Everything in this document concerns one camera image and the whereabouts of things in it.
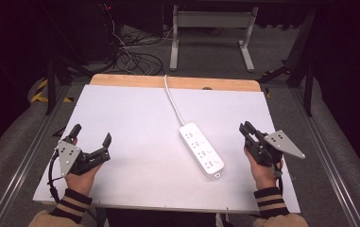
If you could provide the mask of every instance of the striped sleeve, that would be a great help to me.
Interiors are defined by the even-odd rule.
[[[269,219],[270,217],[289,214],[278,187],[269,187],[256,191],[254,196],[259,206],[261,218]]]
[[[64,197],[50,215],[69,218],[75,223],[80,223],[82,221],[83,214],[88,210],[91,203],[92,198],[88,198],[67,188],[65,189]]]

